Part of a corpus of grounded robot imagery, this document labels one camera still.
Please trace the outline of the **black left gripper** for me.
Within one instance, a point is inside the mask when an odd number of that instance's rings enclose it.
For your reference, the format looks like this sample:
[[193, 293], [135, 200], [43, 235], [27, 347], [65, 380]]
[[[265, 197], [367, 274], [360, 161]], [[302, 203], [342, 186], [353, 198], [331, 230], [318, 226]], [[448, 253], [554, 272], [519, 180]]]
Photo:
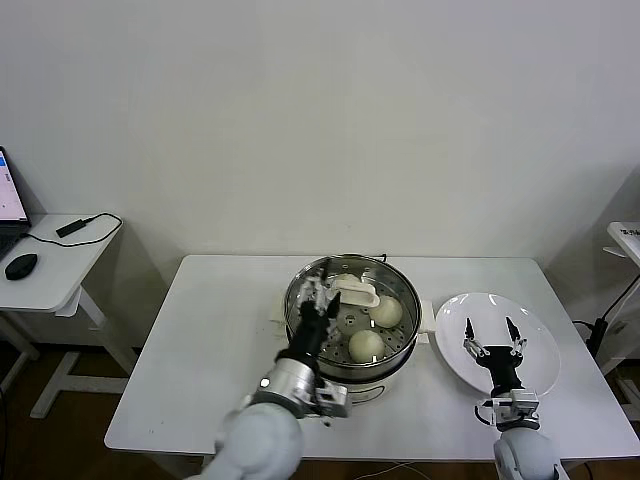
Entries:
[[298, 293], [300, 324], [288, 347], [278, 353], [277, 359], [317, 359], [322, 344], [328, 338], [331, 321], [337, 319], [341, 303], [341, 293], [338, 292], [327, 305], [329, 265], [330, 258], [323, 257], [302, 270]]

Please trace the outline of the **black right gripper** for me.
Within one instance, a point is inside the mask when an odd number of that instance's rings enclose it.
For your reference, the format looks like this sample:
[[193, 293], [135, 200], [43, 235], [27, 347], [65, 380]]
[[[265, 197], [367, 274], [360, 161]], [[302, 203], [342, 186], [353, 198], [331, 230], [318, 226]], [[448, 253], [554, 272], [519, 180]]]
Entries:
[[521, 336], [517, 325], [509, 316], [505, 317], [508, 333], [512, 342], [509, 346], [484, 347], [475, 337], [472, 322], [466, 319], [463, 347], [467, 353], [476, 358], [476, 363], [490, 373], [493, 398], [508, 394], [512, 390], [521, 390], [523, 385], [516, 369], [522, 364], [527, 339]]

